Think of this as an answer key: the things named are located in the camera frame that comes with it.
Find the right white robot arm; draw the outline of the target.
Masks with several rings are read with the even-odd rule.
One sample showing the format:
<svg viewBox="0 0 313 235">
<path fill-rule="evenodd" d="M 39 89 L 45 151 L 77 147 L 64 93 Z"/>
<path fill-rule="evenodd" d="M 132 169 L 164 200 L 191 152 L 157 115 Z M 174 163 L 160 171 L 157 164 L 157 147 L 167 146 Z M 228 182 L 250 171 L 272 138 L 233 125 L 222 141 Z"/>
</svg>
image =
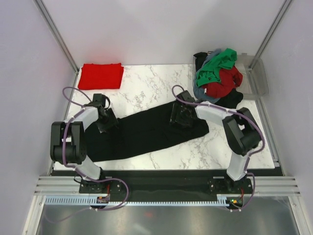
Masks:
<svg viewBox="0 0 313 235">
<path fill-rule="evenodd" d="M 236 110 L 209 101 L 196 101 L 187 90 L 179 94 L 172 93 L 176 101 L 172 109 L 171 123 L 191 127 L 196 122 L 211 122 L 224 129 L 231 158 L 226 177 L 218 179 L 217 183 L 211 183 L 212 191 L 237 193 L 248 187 L 246 176 L 250 157 L 261 151 L 256 150 L 260 142 L 261 148 L 265 147 L 262 131 L 250 110 Z"/>
</svg>

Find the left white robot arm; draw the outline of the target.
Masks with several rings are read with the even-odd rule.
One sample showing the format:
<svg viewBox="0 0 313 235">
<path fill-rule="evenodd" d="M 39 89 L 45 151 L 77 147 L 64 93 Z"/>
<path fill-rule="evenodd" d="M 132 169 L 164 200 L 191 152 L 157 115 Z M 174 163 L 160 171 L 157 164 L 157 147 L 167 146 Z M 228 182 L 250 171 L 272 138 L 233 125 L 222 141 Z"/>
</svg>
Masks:
<svg viewBox="0 0 313 235">
<path fill-rule="evenodd" d="M 80 176 L 80 193 L 110 192 L 103 169 L 88 156 L 85 137 L 87 128 L 92 124 L 101 134 L 108 134 L 117 126 L 118 121 L 110 104 L 107 96 L 94 94 L 92 101 L 83 105 L 77 114 L 52 123 L 50 157 Z"/>
</svg>

